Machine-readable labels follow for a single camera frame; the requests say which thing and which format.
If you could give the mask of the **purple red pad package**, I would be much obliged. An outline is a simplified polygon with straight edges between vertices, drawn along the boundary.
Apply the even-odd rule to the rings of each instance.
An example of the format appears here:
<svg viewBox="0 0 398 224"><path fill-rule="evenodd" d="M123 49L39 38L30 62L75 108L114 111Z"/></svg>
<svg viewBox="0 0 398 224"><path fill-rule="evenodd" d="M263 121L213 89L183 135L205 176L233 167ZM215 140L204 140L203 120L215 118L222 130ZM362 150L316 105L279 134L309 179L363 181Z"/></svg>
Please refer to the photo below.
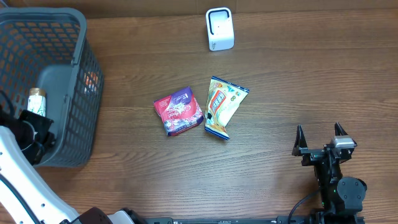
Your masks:
<svg viewBox="0 0 398 224"><path fill-rule="evenodd" d="M204 119L200 105L189 86L154 101L154 108L168 136L176 136L198 126Z"/></svg>

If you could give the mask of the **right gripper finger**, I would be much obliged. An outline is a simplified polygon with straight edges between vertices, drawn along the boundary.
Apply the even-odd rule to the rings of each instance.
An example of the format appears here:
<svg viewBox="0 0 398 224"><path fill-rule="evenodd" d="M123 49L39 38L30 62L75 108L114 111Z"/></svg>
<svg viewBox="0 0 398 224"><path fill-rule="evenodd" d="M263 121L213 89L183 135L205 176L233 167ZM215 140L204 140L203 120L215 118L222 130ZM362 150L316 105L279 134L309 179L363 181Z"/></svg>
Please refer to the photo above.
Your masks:
<svg viewBox="0 0 398 224"><path fill-rule="evenodd" d="M308 150L308 145L303 133L303 129L301 125L297 126L297 132L296 132L296 139L295 139L295 144L292 150L292 155L293 156L301 156L303 154L303 151Z"/></svg>
<svg viewBox="0 0 398 224"><path fill-rule="evenodd" d="M335 136L347 136L348 133L343 129L339 122L336 122L334 125Z"/></svg>

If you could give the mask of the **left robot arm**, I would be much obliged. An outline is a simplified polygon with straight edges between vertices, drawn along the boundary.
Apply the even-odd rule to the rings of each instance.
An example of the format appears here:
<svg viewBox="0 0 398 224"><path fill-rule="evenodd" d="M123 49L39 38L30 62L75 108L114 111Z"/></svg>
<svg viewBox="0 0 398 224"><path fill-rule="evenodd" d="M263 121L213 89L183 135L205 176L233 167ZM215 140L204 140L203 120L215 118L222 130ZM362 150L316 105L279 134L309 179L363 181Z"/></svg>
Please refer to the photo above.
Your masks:
<svg viewBox="0 0 398 224"><path fill-rule="evenodd" d="M93 207L79 214L45 183L23 155L18 134L31 140L22 123L1 111L1 204L16 223L120 223L145 221L134 211L122 209L107 215Z"/></svg>

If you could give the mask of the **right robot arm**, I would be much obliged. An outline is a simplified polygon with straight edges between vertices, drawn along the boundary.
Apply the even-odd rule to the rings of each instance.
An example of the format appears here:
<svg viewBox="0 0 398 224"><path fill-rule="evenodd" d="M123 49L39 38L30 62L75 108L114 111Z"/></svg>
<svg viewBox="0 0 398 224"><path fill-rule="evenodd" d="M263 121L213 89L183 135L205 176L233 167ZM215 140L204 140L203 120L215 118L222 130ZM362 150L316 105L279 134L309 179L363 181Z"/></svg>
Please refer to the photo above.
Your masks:
<svg viewBox="0 0 398 224"><path fill-rule="evenodd" d="M321 149L309 149L301 125L297 126L293 156L302 157L303 166L312 166L318 189L301 199L291 209L287 223L294 221L296 209L308 199L320 194L322 208L314 209L297 223L364 223L358 213L363 210L366 183L355 177L345 177L340 164L352 158L356 141L340 123L335 123L335 135Z"/></svg>

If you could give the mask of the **white bottle gold cap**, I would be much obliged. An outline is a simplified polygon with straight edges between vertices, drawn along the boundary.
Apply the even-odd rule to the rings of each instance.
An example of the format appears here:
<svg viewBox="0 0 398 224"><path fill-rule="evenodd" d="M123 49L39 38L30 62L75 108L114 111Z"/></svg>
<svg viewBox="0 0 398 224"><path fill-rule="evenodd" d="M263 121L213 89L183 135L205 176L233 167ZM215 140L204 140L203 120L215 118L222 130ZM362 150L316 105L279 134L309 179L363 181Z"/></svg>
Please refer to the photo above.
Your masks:
<svg viewBox="0 0 398 224"><path fill-rule="evenodd" d="M46 117L46 92L41 88L31 88L27 103L27 111Z"/></svg>

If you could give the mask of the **yellow wipes package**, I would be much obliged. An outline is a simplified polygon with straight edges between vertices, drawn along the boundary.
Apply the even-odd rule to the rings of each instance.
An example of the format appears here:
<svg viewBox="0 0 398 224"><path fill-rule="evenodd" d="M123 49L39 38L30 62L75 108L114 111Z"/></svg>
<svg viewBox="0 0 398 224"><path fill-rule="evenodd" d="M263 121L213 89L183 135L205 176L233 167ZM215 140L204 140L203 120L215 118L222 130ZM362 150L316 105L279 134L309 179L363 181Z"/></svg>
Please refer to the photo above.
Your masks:
<svg viewBox="0 0 398 224"><path fill-rule="evenodd" d="M205 107L205 131L229 140L226 126L248 94L248 88L212 76Z"/></svg>

